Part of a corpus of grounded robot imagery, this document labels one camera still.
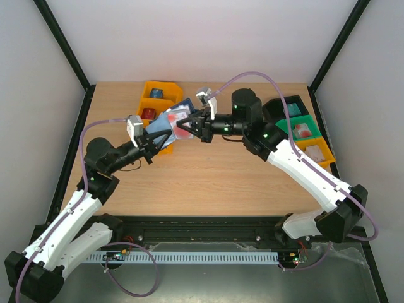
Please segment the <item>black frame post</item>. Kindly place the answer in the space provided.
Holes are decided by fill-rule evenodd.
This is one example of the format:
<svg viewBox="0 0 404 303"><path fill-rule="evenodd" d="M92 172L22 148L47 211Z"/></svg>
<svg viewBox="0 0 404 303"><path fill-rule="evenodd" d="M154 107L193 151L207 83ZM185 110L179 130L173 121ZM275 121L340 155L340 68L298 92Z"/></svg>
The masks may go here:
<svg viewBox="0 0 404 303"><path fill-rule="evenodd" d="M326 55L321 67L319 68L318 72L316 73L311 85L309 86L309 94L313 96L318 88L320 87L321 83L325 79L328 71L332 67L334 61L338 57L340 51L342 50L345 42L348 40L350 34L353 32L354 28L356 27L357 23L359 22L361 16L364 14L364 11L368 7L370 0L358 0L353 9L351 10L347 20L345 21L342 29L340 30L337 38L333 42L331 49L329 50L328 54Z"/></svg>
<svg viewBox="0 0 404 303"><path fill-rule="evenodd" d="M64 54L66 60L68 61L71 69L73 70L75 76L77 77L80 85L83 87L84 91L87 93L94 91L94 86L90 84L88 78L85 75L83 68L81 67L79 60L77 59L73 49L71 48L62 28L60 27L56 17L54 16L49 4L45 0L34 0L33 1L47 24L51 34L56 40L59 48Z"/></svg>

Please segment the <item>red VIP card stack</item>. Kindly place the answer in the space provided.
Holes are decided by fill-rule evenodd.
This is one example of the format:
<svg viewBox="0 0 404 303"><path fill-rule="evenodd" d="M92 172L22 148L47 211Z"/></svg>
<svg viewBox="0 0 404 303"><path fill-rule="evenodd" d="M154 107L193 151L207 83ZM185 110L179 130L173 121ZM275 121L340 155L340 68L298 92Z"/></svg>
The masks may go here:
<svg viewBox="0 0 404 303"><path fill-rule="evenodd" d="M145 107L142 110L141 118L147 120L154 120L157 116L157 111L154 108Z"/></svg>

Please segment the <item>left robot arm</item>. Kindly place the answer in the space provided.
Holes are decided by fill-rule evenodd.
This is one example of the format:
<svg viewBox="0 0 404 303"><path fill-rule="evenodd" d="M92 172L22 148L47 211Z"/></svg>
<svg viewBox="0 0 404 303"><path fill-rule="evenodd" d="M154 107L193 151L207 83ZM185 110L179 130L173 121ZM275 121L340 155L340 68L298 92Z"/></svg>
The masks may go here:
<svg viewBox="0 0 404 303"><path fill-rule="evenodd" d="M122 245L122 221L112 215L102 215L85 232L81 229L115 191L119 179L114 172L141 158L152 163L171 134L170 130L144 131L117 148L103 137L89 142L83 177L66 207L23 252L11 252L4 262L16 295L51 302L89 255L108 244Z"/></svg>

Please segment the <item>teal card stack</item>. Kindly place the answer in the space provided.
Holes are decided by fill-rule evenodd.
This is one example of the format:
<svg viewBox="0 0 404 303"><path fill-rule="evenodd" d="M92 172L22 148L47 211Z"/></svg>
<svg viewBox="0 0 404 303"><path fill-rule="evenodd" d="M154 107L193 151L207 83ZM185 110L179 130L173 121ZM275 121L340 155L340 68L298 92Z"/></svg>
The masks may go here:
<svg viewBox="0 0 404 303"><path fill-rule="evenodd" d="M297 117L302 115L302 112L297 103L287 104L287 110L289 117Z"/></svg>

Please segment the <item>yellow bin right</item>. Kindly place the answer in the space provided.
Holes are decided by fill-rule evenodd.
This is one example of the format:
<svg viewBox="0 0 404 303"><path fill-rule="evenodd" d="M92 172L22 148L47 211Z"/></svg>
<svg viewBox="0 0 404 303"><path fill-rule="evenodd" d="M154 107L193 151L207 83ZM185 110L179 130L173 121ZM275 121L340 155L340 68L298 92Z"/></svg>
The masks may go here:
<svg viewBox="0 0 404 303"><path fill-rule="evenodd" d="M331 163L335 163L331 150L321 136L297 141L296 145L322 168L327 168Z"/></svg>

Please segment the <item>blue card stack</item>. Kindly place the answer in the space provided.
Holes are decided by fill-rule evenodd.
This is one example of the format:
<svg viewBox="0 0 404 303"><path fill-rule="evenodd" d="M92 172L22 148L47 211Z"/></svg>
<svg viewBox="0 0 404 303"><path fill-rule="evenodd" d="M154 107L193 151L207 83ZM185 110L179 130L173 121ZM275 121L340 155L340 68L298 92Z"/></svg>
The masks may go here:
<svg viewBox="0 0 404 303"><path fill-rule="evenodd" d="M158 88L152 88L150 91L149 97L161 99L161 98L163 98L163 90L158 89Z"/></svg>

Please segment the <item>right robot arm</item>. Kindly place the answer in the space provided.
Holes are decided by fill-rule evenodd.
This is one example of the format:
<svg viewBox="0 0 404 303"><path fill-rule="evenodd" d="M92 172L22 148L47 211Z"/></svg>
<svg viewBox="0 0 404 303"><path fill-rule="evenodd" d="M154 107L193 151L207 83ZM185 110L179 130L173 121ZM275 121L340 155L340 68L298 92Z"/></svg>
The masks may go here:
<svg viewBox="0 0 404 303"><path fill-rule="evenodd" d="M277 225L276 242L291 246L298 238L322 235L341 243L352 236L352 229L364 214L368 192L360 184L350 186L329 174L290 140L285 131L263 117L261 100L248 88L236 90L230 114L219 114L205 92L198 97L204 109L177 122L177 126L202 142L214 135L241 136L253 155L289 175L319 203L320 208L301 214L289 213Z"/></svg>

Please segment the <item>yellow three-compartment bin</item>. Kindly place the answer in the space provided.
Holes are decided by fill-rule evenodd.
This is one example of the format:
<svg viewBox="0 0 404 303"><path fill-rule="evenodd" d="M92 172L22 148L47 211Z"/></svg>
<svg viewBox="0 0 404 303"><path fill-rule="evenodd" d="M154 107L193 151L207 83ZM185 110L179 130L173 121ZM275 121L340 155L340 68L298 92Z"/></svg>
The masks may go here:
<svg viewBox="0 0 404 303"><path fill-rule="evenodd" d="M163 90L163 98L150 98L149 94L152 88ZM183 100L182 88L174 82L166 81L146 81L143 92L141 94L140 102L138 105L137 115L141 117L142 110L145 107L154 108L157 111L156 118L168 108L178 104ZM152 120L142 119L143 127L147 127Z"/></svg>

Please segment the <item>black bin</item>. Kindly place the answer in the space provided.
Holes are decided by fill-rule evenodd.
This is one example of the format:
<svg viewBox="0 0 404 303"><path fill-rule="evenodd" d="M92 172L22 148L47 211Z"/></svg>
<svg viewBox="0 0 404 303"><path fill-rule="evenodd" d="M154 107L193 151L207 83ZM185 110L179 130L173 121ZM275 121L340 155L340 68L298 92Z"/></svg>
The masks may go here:
<svg viewBox="0 0 404 303"><path fill-rule="evenodd" d="M287 104L297 103L301 112L302 116L308 115L309 111L304 105L301 97L299 95L292 95L285 97L285 102ZM283 103L281 98L274 98L262 106L263 110L263 117L264 120L267 122L271 122L273 124L277 123L278 121L286 119L285 109L283 107Z"/></svg>

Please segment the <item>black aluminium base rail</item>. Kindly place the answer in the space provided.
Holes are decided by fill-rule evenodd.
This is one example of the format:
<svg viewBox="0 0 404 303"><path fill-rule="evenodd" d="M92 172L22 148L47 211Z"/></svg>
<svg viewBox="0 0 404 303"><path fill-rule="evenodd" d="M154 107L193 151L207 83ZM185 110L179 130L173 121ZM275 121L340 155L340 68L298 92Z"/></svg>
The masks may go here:
<svg viewBox="0 0 404 303"><path fill-rule="evenodd" d="M121 230L114 240L129 236L137 244L161 242L252 244L259 249L287 250L297 248L296 240L281 245L275 232L280 230L280 216L260 217L154 217L116 216Z"/></svg>

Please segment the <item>black frame post left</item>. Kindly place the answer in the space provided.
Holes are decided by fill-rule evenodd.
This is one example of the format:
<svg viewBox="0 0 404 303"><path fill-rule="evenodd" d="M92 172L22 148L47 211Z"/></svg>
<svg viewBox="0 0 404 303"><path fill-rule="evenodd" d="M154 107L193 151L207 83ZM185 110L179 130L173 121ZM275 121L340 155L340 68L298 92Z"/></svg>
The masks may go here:
<svg viewBox="0 0 404 303"><path fill-rule="evenodd" d="M56 40L59 48L64 54L66 60L68 61L71 69L73 70L75 76L77 77L80 85L83 87L84 91L87 93L94 91L94 86L90 84L88 78L85 75L83 68L81 67L79 60L77 59L73 49L71 48L62 28L60 27L56 17L54 16L49 4L45 0L34 0L33 1L47 24L51 34Z"/></svg>

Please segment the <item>black frame post right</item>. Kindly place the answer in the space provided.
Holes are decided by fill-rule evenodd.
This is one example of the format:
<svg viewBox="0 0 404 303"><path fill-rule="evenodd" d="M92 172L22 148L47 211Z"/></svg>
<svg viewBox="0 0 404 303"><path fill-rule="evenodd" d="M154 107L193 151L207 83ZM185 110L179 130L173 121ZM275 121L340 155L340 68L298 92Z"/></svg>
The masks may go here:
<svg viewBox="0 0 404 303"><path fill-rule="evenodd" d="M342 29L340 30L337 38L333 42L331 49L329 50L328 54L326 55L321 67L319 68L318 72L316 73L311 85L309 86L309 94L313 96L318 88L320 87L321 83L325 79L328 71L332 67L334 61L338 57L340 51L342 50L345 42L348 40L350 34L353 32L354 28L356 27L357 23L359 22L361 16L364 14L364 11L368 7L370 0L358 0L353 9L351 10L347 20L345 21Z"/></svg>

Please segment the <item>green bin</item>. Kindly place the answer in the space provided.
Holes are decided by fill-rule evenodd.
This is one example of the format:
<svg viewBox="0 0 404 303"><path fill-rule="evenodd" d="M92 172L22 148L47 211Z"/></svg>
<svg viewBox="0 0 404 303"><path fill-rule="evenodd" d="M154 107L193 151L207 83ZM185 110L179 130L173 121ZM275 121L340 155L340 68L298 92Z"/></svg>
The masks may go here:
<svg viewBox="0 0 404 303"><path fill-rule="evenodd" d="M290 126L294 141L308 140L321 136L321 133L310 115L290 118Z"/></svg>

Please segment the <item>white red card stack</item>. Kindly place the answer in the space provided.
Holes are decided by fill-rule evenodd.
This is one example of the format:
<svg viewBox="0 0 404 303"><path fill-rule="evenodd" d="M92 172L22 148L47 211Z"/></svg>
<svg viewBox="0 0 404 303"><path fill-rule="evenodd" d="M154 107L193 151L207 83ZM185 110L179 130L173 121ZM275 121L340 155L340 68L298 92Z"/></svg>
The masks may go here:
<svg viewBox="0 0 404 303"><path fill-rule="evenodd" d="M312 136L312 132L306 123L296 124L293 130L296 139L303 139Z"/></svg>

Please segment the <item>blue leather card holder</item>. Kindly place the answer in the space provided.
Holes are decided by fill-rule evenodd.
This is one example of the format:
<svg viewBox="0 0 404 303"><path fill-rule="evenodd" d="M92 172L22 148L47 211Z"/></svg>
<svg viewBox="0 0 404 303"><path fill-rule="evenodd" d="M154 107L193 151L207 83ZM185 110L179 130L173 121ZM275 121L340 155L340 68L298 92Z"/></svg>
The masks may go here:
<svg viewBox="0 0 404 303"><path fill-rule="evenodd" d="M159 131L171 130L172 134L163 144L163 149L171 145L176 140L193 139L193 135L186 130L177 126L177 121L188 118L190 114L196 112L196 109L190 98L186 98L182 102L170 107L165 112L161 113L147 127L147 133L156 133Z"/></svg>

